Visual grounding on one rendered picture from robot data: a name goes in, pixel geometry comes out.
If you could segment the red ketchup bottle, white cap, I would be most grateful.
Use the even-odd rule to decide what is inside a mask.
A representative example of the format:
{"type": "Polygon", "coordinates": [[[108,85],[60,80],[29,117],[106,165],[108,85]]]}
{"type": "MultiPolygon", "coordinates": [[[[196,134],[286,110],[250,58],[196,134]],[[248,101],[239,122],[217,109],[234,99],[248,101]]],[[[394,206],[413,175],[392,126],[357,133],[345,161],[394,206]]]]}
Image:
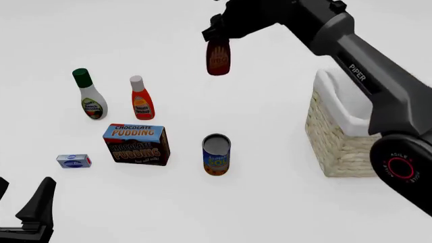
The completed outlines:
{"type": "Polygon", "coordinates": [[[144,86],[141,76],[130,78],[132,87],[132,106],[135,116],[139,120],[150,120],[155,116],[153,101],[144,86]]]}

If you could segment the dark red bbq sauce bottle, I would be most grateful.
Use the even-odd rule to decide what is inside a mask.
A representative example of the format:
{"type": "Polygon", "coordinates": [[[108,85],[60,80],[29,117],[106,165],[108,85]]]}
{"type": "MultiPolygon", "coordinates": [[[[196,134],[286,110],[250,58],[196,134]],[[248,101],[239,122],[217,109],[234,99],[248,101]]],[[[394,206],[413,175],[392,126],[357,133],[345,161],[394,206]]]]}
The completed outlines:
{"type": "Polygon", "coordinates": [[[207,72],[212,76],[222,76],[230,72],[230,41],[220,38],[210,40],[206,52],[207,72]]]}

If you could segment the ranch dressing bottle, green cap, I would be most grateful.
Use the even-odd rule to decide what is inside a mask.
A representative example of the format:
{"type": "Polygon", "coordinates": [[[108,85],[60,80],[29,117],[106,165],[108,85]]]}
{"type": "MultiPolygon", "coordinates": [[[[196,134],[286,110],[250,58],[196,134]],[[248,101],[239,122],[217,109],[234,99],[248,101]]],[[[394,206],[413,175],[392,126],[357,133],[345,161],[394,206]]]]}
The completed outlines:
{"type": "Polygon", "coordinates": [[[107,116],[107,102],[95,88],[86,68],[78,68],[72,76],[80,89],[80,104],[85,114],[93,120],[101,120],[107,116]]]}

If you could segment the small silver butter box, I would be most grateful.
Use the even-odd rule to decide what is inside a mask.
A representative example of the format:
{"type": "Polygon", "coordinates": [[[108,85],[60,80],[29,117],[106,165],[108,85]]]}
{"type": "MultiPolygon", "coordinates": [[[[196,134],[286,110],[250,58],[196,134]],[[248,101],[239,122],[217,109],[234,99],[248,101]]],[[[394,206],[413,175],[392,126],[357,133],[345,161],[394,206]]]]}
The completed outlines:
{"type": "Polygon", "coordinates": [[[92,161],[88,155],[58,155],[56,160],[65,169],[91,167],[92,165],[92,161]]]}

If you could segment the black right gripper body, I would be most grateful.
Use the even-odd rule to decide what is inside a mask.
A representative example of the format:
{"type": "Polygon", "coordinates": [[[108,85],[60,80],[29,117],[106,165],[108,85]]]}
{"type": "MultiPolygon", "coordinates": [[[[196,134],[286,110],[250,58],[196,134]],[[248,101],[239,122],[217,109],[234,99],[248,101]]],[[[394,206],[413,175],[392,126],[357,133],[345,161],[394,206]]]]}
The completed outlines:
{"type": "Polygon", "coordinates": [[[202,37],[205,42],[219,39],[230,39],[227,27],[224,24],[213,25],[202,31],[202,37]]]}

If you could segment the chocolate pudding box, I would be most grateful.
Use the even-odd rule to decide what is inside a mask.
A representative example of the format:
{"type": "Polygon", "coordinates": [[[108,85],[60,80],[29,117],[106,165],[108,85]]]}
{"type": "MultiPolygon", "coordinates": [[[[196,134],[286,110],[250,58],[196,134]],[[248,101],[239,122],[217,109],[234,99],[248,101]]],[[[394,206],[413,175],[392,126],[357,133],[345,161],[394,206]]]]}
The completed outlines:
{"type": "Polygon", "coordinates": [[[165,166],[170,156],[163,126],[111,124],[103,140],[117,163],[165,166]]]}

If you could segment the blue and yellow soup can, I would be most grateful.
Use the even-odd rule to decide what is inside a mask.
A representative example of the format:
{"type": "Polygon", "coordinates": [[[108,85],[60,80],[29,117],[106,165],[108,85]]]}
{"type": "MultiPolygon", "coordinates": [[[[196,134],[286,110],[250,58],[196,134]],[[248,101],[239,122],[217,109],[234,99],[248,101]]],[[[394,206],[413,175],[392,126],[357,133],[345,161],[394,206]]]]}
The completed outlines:
{"type": "Polygon", "coordinates": [[[211,134],[203,139],[204,170],[211,176],[222,176],[230,168],[231,141],[223,134],[211,134]]]}

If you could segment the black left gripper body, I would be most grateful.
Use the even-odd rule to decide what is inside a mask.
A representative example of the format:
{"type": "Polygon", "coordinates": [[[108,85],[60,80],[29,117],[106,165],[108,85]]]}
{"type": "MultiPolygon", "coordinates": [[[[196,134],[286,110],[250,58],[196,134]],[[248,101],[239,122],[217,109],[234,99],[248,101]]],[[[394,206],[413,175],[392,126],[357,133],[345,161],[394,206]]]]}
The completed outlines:
{"type": "Polygon", "coordinates": [[[53,228],[41,224],[24,224],[21,228],[0,227],[0,243],[49,243],[53,228]]]}

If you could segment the woven basket with white liner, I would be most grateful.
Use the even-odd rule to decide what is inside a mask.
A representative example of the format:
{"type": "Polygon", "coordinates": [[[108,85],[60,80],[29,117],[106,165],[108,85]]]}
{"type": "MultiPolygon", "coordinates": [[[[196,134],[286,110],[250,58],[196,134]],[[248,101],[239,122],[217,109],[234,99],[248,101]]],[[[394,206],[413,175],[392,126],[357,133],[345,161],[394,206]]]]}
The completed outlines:
{"type": "Polygon", "coordinates": [[[376,176],[369,151],[380,135],[369,135],[372,103],[341,68],[317,71],[305,131],[329,178],[376,176]]]}

